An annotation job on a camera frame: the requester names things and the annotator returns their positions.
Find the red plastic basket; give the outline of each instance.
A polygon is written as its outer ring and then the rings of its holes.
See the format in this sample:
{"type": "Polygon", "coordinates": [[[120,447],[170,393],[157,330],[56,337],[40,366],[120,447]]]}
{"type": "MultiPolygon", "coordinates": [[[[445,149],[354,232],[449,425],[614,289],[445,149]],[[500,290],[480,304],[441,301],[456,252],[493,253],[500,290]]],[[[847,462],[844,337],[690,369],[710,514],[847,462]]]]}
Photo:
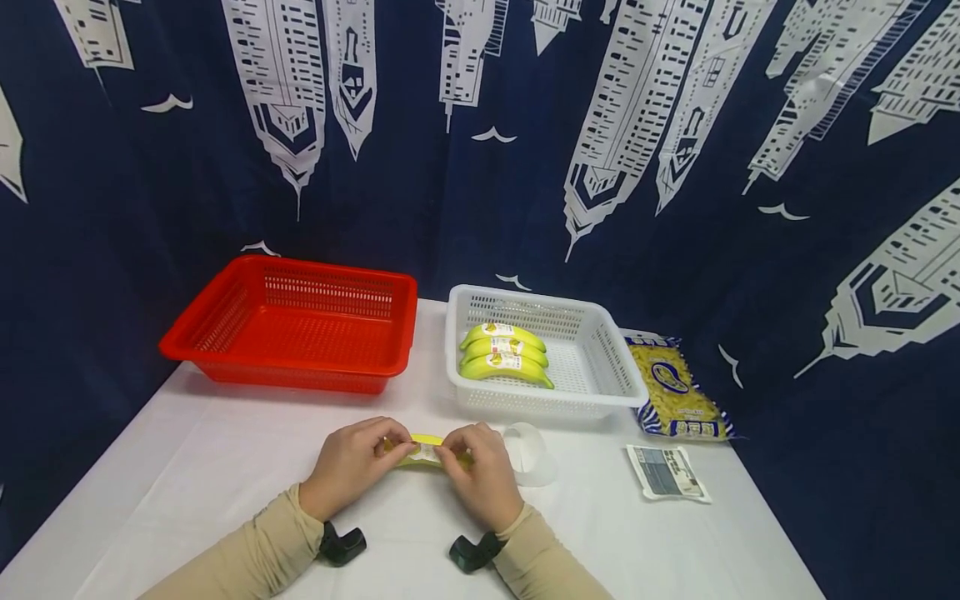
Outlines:
{"type": "Polygon", "coordinates": [[[204,288],[160,341],[215,381],[379,394],[407,368],[410,276],[248,255],[204,288]]]}

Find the beige sleeve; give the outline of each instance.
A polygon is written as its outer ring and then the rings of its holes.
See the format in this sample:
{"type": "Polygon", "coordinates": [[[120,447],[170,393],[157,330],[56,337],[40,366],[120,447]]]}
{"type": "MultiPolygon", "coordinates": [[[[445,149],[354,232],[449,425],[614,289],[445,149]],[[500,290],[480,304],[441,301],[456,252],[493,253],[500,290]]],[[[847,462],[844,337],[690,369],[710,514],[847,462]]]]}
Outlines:
{"type": "Polygon", "coordinates": [[[300,509],[300,486],[168,575],[144,600],[270,598],[317,557],[324,524],[300,509]]]}
{"type": "Polygon", "coordinates": [[[519,600],[612,598],[529,504],[513,525],[496,536],[507,544],[493,559],[493,565],[519,600]]]}

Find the skyscraper pattern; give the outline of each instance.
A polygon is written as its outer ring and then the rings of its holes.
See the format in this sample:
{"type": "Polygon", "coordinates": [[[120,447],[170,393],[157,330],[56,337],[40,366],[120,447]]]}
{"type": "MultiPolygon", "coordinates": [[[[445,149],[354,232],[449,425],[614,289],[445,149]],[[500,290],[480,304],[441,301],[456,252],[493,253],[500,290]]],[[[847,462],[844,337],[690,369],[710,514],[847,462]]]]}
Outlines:
{"type": "Polygon", "coordinates": [[[657,214],[680,190],[776,0],[714,0],[660,148],[657,214]]]}
{"type": "Polygon", "coordinates": [[[446,132],[454,105],[476,107],[486,56],[499,57],[510,0],[434,0],[444,12],[440,58],[440,101],[446,132]]]}
{"type": "Polygon", "coordinates": [[[929,0],[795,0],[767,77],[813,40],[783,91],[787,101],[750,161],[746,194],[760,174],[779,180],[809,136],[822,140],[876,64],[929,0]]]}
{"type": "Polygon", "coordinates": [[[570,246],[636,188],[660,143],[708,0],[623,0],[564,182],[570,246]]]}
{"type": "Polygon", "coordinates": [[[324,0],[324,15],[333,114],[356,160],[376,106],[373,0],[324,0]]]}
{"type": "Polygon", "coordinates": [[[133,70],[133,56],[120,15],[120,2],[141,0],[54,0],[80,60],[89,68],[133,70]]]}
{"type": "Polygon", "coordinates": [[[7,96],[0,87],[0,183],[3,183],[14,196],[27,202],[27,192],[23,189],[23,178],[20,174],[20,149],[23,147],[23,137],[16,126],[13,111],[7,102],[7,96]]]}
{"type": "Polygon", "coordinates": [[[960,180],[918,210],[837,286],[824,358],[925,344],[960,323],[960,180]]]}
{"type": "Polygon", "coordinates": [[[534,15],[530,20],[534,24],[534,39],[537,42],[537,55],[553,41],[557,34],[566,31],[570,19],[581,20],[580,5],[584,0],[533,0],[534,15]]]}
{"type": "Polygon", "coordinates": [[[324,65],[312,0],[223,0],[253,127],[297,193],[324,148],[324,65]]]}
{"type": "Polygon", "coordinates": [[[937,112],[960,111],[960,0],[950,0],[887,79],[874,88],[868,144],[926,125],[937,112]]]}

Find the dark blue curtain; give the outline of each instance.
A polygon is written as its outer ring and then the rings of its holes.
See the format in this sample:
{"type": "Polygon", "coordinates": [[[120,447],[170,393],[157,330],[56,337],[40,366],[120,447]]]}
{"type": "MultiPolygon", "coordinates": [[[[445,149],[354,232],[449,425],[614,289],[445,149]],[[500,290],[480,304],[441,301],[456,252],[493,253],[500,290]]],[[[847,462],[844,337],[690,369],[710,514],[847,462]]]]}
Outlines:
{"type": "Polygon", "coordinates": [[[247,249],[683,336],[828,597],[945,596],[958,13],[11,0],[0,543],[149,399],[174,367],[159,337],[247,249]]]}

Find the bunch of bananas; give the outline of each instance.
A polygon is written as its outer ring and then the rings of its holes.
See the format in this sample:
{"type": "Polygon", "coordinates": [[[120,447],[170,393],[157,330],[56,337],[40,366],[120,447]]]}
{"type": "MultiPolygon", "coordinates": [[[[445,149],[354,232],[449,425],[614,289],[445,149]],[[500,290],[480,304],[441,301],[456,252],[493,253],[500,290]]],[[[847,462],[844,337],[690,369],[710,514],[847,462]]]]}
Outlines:
{"type": "Polygon", "coordinates": [[[545,371],[550,365],[546,345],[526,329],[503,323],[482,323],[468,332],[460,350],[464,352],[460,375],[467,379],[504,375],[553,389],[553,382],[545,371]]]}

